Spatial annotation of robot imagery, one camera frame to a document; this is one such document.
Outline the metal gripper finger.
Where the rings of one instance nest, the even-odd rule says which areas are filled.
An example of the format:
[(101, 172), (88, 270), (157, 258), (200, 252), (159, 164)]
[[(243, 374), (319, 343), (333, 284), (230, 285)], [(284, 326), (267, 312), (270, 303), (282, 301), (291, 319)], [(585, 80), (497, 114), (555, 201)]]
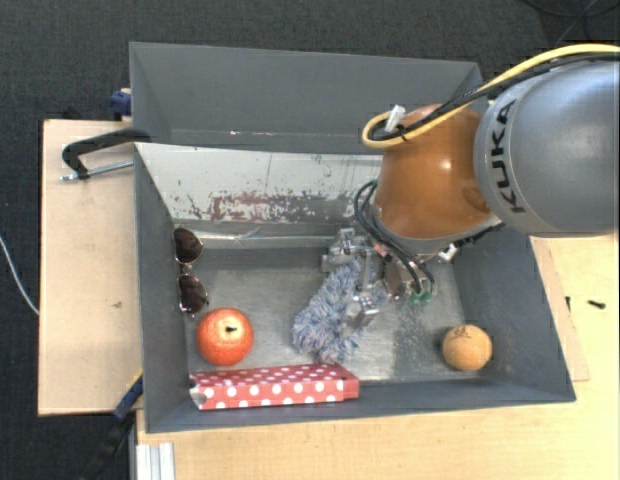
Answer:
[(363, 258), (368, 249), (369, 241), (365, 235), (359, 234), (354, 228), (342, 228), (321, 257), (320, 269), (324, 273), (332, 272), (355, 259)]
[(371, 295), (355, 295), (346, 305), (342, 315), (339, 334), (349, 337), (367, 327), (379, 314), (379, 303)]

